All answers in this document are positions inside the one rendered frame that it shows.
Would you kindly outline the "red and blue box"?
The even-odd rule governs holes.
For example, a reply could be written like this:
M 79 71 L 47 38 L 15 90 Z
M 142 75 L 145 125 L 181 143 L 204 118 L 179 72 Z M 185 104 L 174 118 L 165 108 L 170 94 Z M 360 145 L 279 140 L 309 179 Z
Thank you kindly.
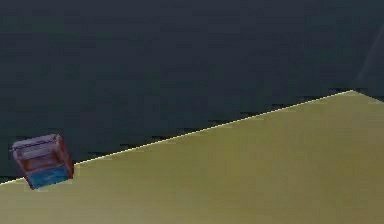
M 59 134 L 16 141 L 11 152 L 33 190 L 72 179 L 74 176 L 74 163 Z

